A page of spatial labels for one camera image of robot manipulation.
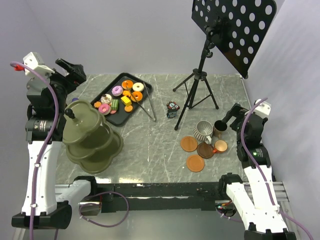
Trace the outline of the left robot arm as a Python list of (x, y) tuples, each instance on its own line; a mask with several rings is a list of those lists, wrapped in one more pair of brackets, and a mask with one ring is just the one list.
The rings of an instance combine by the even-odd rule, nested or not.
[(29, 172), (23, 206), (11, 220), (15, 228), (64, 230), (71, 222), (73, 208), (82, 199), (93, 201), (99, 195), (93, 176), (76, 177), (66, 191), (56, 195), (56, 166), (63, 144), (67, 96), (87, 79), (80, 64), (61, 58), (56, 64), (67, 74), (45, 65), (36, 52), (28, 53), (20, 63), (11, 63), (29, 78), (25, 124)]

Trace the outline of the yellow cake block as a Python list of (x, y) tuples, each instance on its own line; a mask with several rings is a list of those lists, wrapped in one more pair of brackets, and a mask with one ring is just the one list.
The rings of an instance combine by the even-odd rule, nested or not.
[(120, 99), (121, 99), (122, 103), (123, 103), (125, 106), (130, 106), (130, 105), (132, 105), (132, 102), (131, 102), (131, 100), (130, 100), (129, 97), (127, 97), (127, 96), (122, 96)]

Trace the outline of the orange donut front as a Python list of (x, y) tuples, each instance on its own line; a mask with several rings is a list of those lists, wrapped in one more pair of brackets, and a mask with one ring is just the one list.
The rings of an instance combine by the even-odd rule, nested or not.
[(130, 98), (133, 102), (140, 102), (143, 99), (143, 94), (139, 91), (133, 91)]

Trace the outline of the green layered cake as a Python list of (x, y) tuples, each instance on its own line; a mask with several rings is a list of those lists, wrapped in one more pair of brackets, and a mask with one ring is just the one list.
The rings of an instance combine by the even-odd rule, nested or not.
[(117, 111), (118, 107), (119, 107), (119, 100), (118, 99), (113, 99), (111, 101), (110, 107), (111, 107), (112, 111)]

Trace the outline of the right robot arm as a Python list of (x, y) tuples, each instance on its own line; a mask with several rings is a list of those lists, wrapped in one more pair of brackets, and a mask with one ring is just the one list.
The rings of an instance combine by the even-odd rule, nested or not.
[(237, 157), (247, 177), (251, 193), (248, 194), (242, 179), (232, 173), (221, 176), (218, 193), (230, 199), (237, 210), (245, 231), (246, 240), (295, 240), (280, 213), (273, 183), (273, 170), (268, 150), (262, 143), (262, 133), (271, 112), (264, 99), (255, 101), (251, 109), (236, 103), (222, 119), (236, 132)]

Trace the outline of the pink frosted donut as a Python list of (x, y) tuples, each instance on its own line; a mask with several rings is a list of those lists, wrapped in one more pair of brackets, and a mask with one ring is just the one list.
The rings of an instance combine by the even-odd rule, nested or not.
[(106, 116), (111, 112), (111, 106), (109, 104), (103, 103), (98, 107), (98, 111)]

